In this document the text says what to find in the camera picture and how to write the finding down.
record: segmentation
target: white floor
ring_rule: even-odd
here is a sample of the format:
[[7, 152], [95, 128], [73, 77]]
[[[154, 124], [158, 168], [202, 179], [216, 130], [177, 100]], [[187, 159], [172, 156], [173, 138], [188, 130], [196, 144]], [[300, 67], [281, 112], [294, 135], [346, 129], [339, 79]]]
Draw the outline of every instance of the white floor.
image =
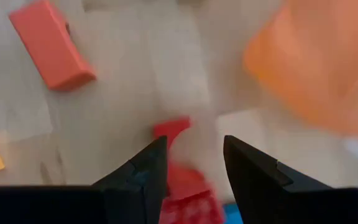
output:
[[307, 127], [242, 69], [242, 51], [279, 0], [53, 0], [98, 81], [48, 91], [0, 0], [0, 184], [91, 184], [188, 114], [173, 156], [232, 200], [221, 139], [234, 134], [329, 185], [358, 185], [341, 137]]

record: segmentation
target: red object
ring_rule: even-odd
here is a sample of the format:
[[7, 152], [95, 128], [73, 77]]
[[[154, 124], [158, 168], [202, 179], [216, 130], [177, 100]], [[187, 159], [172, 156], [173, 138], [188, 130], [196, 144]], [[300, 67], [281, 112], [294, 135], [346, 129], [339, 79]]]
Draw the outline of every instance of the red object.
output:
[[71, 41], [66, 20], [49, 1], [36, 1], [9, 18], [49, 89], [70, 91], [96, 79]]
[[[190, 126], [188, 116], [168, 121], [154, 127], [154, 136], [167, 136], [169, 150], [175, 138]], [[168, 159], [167, 182], [170, 194], [163, 201], [160, 224], [223, 223], [222, 208], [212, 188], [197, 170]]]

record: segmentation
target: wooden floor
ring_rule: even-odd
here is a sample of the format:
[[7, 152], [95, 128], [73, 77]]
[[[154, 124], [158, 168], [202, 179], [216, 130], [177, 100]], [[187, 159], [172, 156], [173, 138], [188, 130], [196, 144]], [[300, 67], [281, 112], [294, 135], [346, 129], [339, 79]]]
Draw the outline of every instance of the wooden floor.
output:
[[235, 134], [335, 187], [358, 184], [343, 140], [307, 127], [242, 70], [242, 50], [279, 0], [53, 0], [98, 81], [48, 91], [0, 0], [0, 185], [92, 184], [190, 115], [173, 156], [232, 200], [221, 139]]

